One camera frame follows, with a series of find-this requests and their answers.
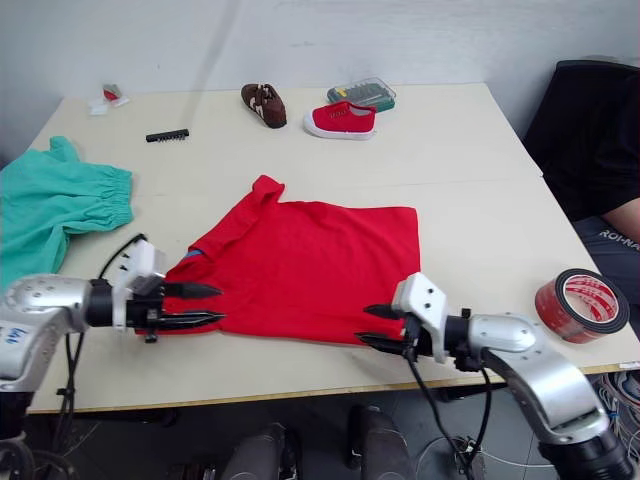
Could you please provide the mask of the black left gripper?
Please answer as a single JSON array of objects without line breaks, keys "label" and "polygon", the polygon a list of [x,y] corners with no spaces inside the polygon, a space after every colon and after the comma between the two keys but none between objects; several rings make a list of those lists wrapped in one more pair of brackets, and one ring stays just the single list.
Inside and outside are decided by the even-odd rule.
[{"label": "black left gripper", "polygon": [[225,317],[223,313],[210,311],[163,315],[164,296],[203,299],[221,294],[220,289],[201,283],[165,282],[163,279],[139,281],[131,287],[131,297],[125,304],[125,326],[141,334],[146,344],[153,344],[158,341],[159,329],[195,329],[213,324]]}]

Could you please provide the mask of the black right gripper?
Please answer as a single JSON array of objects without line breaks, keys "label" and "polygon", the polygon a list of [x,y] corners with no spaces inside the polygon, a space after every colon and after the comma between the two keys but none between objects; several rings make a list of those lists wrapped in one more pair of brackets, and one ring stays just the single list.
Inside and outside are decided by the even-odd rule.
[{"label": "black right gripper", "polygon": [[[369,315],[388,320],[400,320],[401,315],[393,310],[390,304],[373,304],[363,311]],[[364,344],[383,353],[404,357],[406,360],[417,360],[425,355],[424,330],[421,320],[414,314],[406,313],[403,317],[403,340],[389,338],[374,332],[358,332],[355,336]]]}]

